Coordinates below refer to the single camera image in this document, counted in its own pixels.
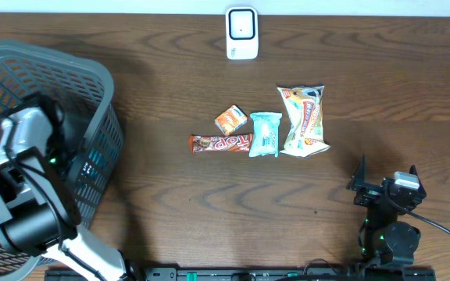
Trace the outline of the red Top chocolate bar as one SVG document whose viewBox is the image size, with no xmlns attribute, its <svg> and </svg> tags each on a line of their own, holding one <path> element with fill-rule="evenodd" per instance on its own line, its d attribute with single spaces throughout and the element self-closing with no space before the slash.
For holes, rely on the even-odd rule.
<svg viewBox="0 0 450 281">
<path fill-rule="evenodd" d="M 192 154 L 207 151 L 249 152 L 254 134 L 240 134 L 230 136 L 199 136 L 188 138 Z"/>
</svg>

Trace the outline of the small orange snack packet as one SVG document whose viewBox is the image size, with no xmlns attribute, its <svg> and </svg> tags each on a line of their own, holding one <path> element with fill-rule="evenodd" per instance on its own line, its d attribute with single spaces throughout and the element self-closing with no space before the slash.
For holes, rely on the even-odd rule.
<svg viewBox="0 0 450 281">
<path fill-rule="evenodd" d="M 215 118 L 215 124 L 220 131 L 229 136 L 248 122 L 246 114 L 236 105 L 232 105 L 226 111 Z"/>
</svg>

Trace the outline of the light teal snack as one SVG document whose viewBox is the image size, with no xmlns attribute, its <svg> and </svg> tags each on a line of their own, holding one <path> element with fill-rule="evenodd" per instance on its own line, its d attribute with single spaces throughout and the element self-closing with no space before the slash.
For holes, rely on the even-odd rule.
<svg viewBox="0 0 450 281">
<path fill-rule="evenodd" d="M 253 112 L 253 141 L 250 157 L 279 155 L 279 126 L 282 114 L 279 112 Z"/>
</svg>

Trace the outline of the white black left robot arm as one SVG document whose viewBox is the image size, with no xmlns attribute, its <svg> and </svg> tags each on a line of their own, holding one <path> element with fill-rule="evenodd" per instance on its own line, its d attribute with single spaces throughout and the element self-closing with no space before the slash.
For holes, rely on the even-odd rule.
<svg viewBox="0 0 450 281">
<path fill-rule="evenodd" d="M 0 246 L 54 259 L 87 280 L 142 279 L 120 251 L 81 224 L 60 176 L 68 153 L 61 105 L 36 92 L 0 118 Z"/>
</svg>

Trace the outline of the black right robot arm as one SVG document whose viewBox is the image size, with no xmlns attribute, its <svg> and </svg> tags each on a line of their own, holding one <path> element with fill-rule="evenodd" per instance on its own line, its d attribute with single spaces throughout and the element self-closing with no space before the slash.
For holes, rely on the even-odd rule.
<svg viewBox="0 0 450 281">
<path fill-rule="evenodd" d="M 414 210 L 427 196 L 416 167 L 411 166 L 407 173 L 396 172 L 376 185 L 366 182 L 366 159 L 362 158 L 346 188 L 355 191 L 354 204 L 366 208 L 358 236 L 361 269 L 412 265 L 421 233 L 398 217 Z"/>
</svg>

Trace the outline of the cream snack bag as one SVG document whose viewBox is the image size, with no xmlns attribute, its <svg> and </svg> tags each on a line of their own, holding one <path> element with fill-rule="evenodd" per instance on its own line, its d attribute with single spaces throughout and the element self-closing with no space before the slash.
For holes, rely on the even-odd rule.
<svg viewBox="0 0 450 281">
<path fill-rule="evenodd" d="M 324 86 L 278 87 L 291 127 L 280 152 L 306 158 L 327 151 L 323 137 Z"/>
</svg>

